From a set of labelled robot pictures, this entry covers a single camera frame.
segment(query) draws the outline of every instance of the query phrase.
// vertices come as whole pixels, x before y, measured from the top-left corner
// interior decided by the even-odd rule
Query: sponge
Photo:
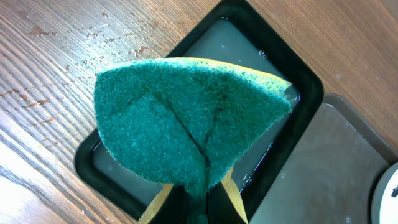
[[[100,73],[98,130],[109,153],[149,181],[200,201],[292,107],[290,83],[214,60],[140,60]]]

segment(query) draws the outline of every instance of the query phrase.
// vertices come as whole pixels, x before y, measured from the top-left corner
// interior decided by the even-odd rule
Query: water spill
[[[20,97],[21,99],[23,99],[24,101],[26,101],[26,102],[30,102],[30,100],[27,99],[27,95],[21,94],[21,95],[19,95],[19,97]]]
[[[5,95],[11,94],[11,93],[19,93],[19,90],[16,90],[16,89],[9,90],[3,94],[0,94],[0,97],[4,97]]]
[[[30,30],[30,34],[32,34],[32,35],[40,35],[40,34],[42,34],[42,33],[43,33],[43,30],[42,30],[42,28],[39,27],[39,26],[34,26],[34,27],[32,28],[32,30]]]
[[[30,107],[33,107],[33,106],[36,106],[36,105],[43,105],[43,104],[48,103],[48,102],[50,102],[50,100],[39,100],[36,103],[32,103],[32,104],[29,104],[27,106],[23,106],[22,108],[26,109],[26,108],[30,108]]]
[[[144,50],[145,50],[145,47],[140,47],[138,50],[134,50],[136,57],[138,57],[139,54],[142,53]]]
[[[263,50],[260,50],[260,51],[259,51],[259,55],[260,55],[261,57],[263,57],[263,58],[267,58],[267,53],[266,53],[265,51],[263,51]]]
[[[29,18],[29,13],[26,10],[18,11],[18,16],[21,19],[27,19],[27,18]]]
[[[45,120],[45,121],[42,121],[42,122],[40,122],[39,124],[45,124],[45,123],[48,123],[48,122],[51,122],[51,121],[54,121],[54,120],[55,120],[54,117],[51,116],[50,119]]]
[[[159,24],[157,22],[153,23],[153,24],[149,24],[149,27],[151,30],[156,30],[158,28]]]
[[[30,34],[32,34],[32,35],[35,35],[35,36],[43,36],[43,35],[47,35],[47,36],[50,36],[50,35],[58,35],[58,33],[56,33],[56,32],[43,32],[43,30],[42,30],[42,28],[41,27],[39,27],[39,26],[34,26],[33,28],[32,28],[32,30],[30,30]]]

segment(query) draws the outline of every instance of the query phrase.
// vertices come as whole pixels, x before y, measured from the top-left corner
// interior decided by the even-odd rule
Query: wood grain surface
[[[396,0],[250,0],[398,149]],[[82,183],[96,73],[164,57],[217,0],[0,0],[0,223],[134,223]]]

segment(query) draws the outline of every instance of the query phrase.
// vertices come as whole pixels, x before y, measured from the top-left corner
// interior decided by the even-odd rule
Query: green scouring pad
[[[104,145],[124,167],[146,180],[183,185],[203,200],[292,109],[284,96],[289,86],[214,60],[140,60],[98,75],[96,120]]]

